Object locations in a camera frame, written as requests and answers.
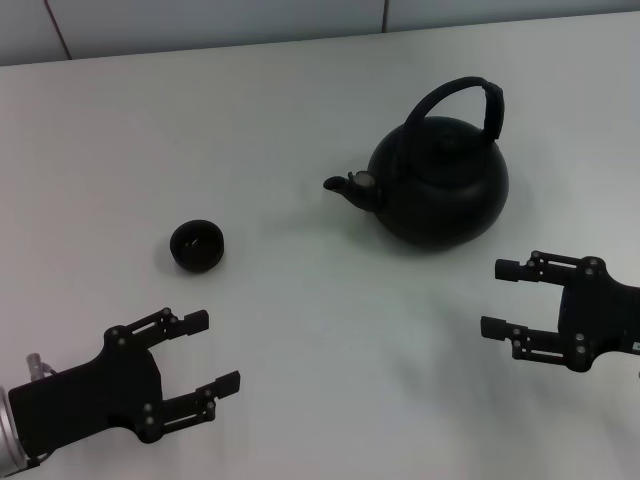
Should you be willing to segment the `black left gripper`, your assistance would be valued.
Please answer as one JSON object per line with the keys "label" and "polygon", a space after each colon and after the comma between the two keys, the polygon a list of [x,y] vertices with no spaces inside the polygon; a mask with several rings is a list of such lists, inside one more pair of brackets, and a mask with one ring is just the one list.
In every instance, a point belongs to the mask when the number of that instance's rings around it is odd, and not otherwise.
{"label": "black left gripper", "polygon": [[93,360],[9,391],[18,437],[25,448],[62,448],[110,428],[133,432],[143,443],[216,418],[216,401],[240,390],[234,371],[191,393],[164,399],[150,349],[209,328],[199,310],[178,318],[163,308],[105,332]]}

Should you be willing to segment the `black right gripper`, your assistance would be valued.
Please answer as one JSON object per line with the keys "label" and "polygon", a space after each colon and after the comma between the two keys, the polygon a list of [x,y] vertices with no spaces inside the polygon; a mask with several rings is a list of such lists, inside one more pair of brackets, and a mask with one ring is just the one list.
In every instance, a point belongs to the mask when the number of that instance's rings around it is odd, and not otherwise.
{"label": "black right gripper", "polygon": [[639,289],[614,280],[604,260],[532,251],[524,263],[498,259],[495,278],[564,286],[558,332],[481,318],[481,336],[508,340],[513,359],[583,373],[605,353],[639,354]]}

